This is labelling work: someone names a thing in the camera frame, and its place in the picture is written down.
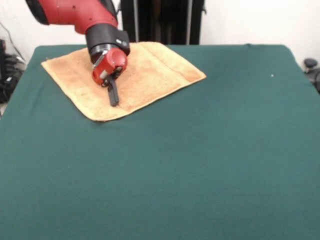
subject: table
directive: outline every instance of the table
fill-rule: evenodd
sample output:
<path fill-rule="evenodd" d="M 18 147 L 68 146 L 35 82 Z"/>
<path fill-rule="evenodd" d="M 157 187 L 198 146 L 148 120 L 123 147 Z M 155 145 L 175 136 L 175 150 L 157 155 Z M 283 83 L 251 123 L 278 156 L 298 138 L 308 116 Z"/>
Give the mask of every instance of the table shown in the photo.
<path fill-rule="evenodd" d="M 85 118 L 38 47 L 0 121 L 1 240 L 318 240 L 320 99 L 282 45 L 169 46 L 207 78 Z"/>

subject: black equipment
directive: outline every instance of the black equipment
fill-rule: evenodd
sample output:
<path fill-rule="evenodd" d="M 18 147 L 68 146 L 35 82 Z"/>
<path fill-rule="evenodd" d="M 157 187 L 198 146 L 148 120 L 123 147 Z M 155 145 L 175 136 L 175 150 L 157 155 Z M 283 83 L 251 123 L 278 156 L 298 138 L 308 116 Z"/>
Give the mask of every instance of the black equipment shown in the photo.
<path fill-rule="evenodd" d="M 21 57 L 6 54 L 6 42 L 0 39 L 0 104 L 9 101 L 24 72 L 24 66 Z"/>
<path fill-rule="evenodd" d="M 205 0 L 121 0 L 130 42 L 198 45 Z"/>
<path fill-rule="evenodd" d="M 320 67 L 316 67 L 318 62 L 315 59 L 307 58 L 304 60 L 305 75 L 320 93 Z"/>

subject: black stand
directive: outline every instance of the black stand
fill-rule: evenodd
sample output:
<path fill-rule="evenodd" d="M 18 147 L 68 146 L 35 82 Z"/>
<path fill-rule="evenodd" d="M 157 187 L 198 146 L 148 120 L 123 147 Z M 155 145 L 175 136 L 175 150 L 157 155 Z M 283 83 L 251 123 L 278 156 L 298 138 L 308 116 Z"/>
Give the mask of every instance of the black stand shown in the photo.
<path fill-rule="evenodd" d="M 198 45 L 205 0 L 121 0 L 130 42 Z"/>

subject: towel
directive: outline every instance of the towel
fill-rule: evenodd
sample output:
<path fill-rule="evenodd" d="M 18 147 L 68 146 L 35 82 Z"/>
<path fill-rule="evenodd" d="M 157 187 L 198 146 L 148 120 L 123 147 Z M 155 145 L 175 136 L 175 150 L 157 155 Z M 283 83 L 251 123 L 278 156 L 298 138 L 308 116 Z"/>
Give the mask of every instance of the towel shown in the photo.
<path fill-rule="evenodd" d="M 127 116 L 206 78 L 202 71 L 161 43 L 131 43 L 130 50 L 127 68 L 116 80 L 116 107 L 110 105 L 108 89 L 93 81 L 86 48 L 48 59 L 41 65 L 79 111 L 98 122 Z"/>

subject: black cable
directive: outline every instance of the black cable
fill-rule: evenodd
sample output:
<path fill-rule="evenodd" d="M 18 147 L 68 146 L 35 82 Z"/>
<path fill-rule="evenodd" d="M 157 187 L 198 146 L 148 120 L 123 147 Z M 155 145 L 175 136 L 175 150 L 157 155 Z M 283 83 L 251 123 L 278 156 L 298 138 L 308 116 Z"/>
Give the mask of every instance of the black cable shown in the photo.
<path fill-rule="evenodd" d="M 12 37 L 11 37 L 11 34 L 10 34 L 10 31 L 5 27 L 5 25 L 2 24 L 2 22 L 0 22 L 0 26 L 6 31 L 6 33 L 8 34 L 9 36 L 9 39 L 10 39 L 10 42 L 14 48 L 14 50 L 19 54 L 20 58 L 22 58 L 22 60 L 25 60 L 24 57 L 21 55 L 21 53 L 19 52 L 19 50 L 16 48 L 15 44 L 14 44 L 14 41 L 12 40 Z"/>

